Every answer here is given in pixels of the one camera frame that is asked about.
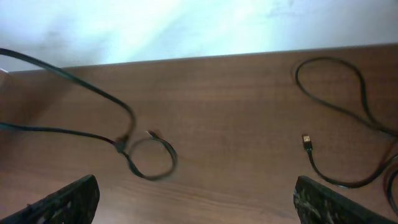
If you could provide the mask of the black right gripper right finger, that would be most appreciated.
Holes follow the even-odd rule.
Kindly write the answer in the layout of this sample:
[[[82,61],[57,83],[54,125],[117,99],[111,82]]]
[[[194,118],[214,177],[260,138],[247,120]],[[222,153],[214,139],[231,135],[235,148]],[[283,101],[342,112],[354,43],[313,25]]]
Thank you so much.
[[[304,175],[295,184],[294,206],[301,224],[395,224]]]

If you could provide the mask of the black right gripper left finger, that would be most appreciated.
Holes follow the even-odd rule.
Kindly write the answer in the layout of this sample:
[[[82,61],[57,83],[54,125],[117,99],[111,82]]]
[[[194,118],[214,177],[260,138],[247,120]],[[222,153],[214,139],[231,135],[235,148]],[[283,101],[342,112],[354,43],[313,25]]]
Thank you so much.
[[[91,224],[100,200],[96,177],[86,175],[1,220],[8,224]]]

